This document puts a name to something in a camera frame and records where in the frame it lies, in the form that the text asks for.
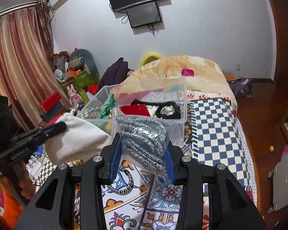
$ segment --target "white cloth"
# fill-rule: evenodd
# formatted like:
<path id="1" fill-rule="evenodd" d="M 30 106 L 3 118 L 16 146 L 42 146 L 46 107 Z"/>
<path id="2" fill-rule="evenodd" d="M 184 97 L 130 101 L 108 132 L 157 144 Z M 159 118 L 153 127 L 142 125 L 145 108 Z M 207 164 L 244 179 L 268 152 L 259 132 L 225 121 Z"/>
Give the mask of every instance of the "white cloth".
<path id="1" fill-rule="evenodd" d="M 63 114 L 56 123 L 60 121 L 66 123 L 66 131 L 45 143 L 46 153 L 55 165 L 78 159 L 86 162 L 99 155 L 103 147 L 111 144 L 109 134 L 71 113 Z"/>

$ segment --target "red box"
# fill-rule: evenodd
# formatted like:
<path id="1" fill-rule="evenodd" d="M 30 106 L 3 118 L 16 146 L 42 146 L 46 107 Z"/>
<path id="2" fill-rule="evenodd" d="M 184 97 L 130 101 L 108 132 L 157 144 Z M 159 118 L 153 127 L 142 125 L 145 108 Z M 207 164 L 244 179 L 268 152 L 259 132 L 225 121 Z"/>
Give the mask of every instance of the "red box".
<path id="1" fill-rule="evenodd" d="M 61 95 L 58 91 L 54 92 L 50 96 L 48 96 L 45 100 L 43 100 L 38 106 L 38 112 L 40 114 L 47 113 L 50 111 L 54 105 L 59 102 L 61 99 Z"/>

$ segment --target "orange cloth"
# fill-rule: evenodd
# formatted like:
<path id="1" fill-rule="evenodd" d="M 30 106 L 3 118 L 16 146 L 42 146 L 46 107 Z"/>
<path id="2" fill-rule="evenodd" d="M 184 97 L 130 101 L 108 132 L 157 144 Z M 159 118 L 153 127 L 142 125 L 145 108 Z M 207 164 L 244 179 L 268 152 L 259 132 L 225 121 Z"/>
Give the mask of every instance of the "orange cloth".
<path id="1" fill-rule="evenodd" d="M 8 193 L 3 190 L 4 213 L 3 221 L 9 229 L 13 229 L 22 214 L 22 207 Z"/>

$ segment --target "blue and white checkered pattern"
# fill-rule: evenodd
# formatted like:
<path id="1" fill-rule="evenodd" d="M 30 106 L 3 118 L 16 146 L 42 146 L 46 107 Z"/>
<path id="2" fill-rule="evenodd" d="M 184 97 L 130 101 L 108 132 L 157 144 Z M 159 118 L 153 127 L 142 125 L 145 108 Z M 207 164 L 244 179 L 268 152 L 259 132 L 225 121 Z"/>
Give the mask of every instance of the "blue and white checkered pattern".
<path id="1" fill-rule="evenodd" d="M 225 164 L 242 186 L 248 186 L 241 140 L 231 113 L 231 103 L 221 98 L 191 101 L 191 118 L 195 121 L 197 148 L 193 157 L 199 163 Z"/>

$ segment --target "stuffed toy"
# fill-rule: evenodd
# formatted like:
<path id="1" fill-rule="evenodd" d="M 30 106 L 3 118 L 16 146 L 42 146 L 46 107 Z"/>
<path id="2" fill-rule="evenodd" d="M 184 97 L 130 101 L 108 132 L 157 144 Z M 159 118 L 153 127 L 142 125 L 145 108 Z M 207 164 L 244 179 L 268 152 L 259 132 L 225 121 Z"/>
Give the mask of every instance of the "stuffed toy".
<path id="1" fill-rule="evenodd" d="M 71 107 L 75 108 L 77 104 L 82 104 L 83 100 L 79 94 L 77 94 L 77 91 L 74 89 L 74 85 L 70 85 L 70 87 L 67 87 L 68 96 L 69 96 L 69 103 Z"/>

